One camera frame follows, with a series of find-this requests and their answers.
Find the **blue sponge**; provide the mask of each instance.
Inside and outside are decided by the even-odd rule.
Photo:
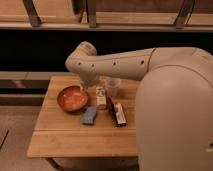
[[[87,107],[87,110],[84,113],[83,118],[82,118],[82,123],[85,125],[94,125],[96,111],[97,111],[97,108],[94,106]]]

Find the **table leg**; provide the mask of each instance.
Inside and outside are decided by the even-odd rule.
[[[51,166],[56,169],[56,170],[64,170],[63,167],[61,167],[58,163],[56,163],[56,161],[53,158],[45,158],[48,163],[51,164]]]

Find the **cup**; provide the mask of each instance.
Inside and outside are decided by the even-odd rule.
[[[107,91],[107,96],[109,97],[117,96],[120,84],[121,84],[120,78],[107,77],[105,80],[105,89]]]

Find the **floor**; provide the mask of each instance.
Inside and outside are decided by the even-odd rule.
[[[0,106],[0,170],[54,171],[44,159],[26,157],[40,106]],[[56,159],[65,170],[138,171],[137,158]]]

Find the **dark wall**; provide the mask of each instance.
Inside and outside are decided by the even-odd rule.
[[[178,12],[183,0],[98,0],[97,11],[116,12]],[[212,0],[196,0],[195,13],[212,13]]]
[[[213,33],[0,30],[0,71],[66,71],[81,41],[99,54],[152,47],[195,46],[213,53]]]

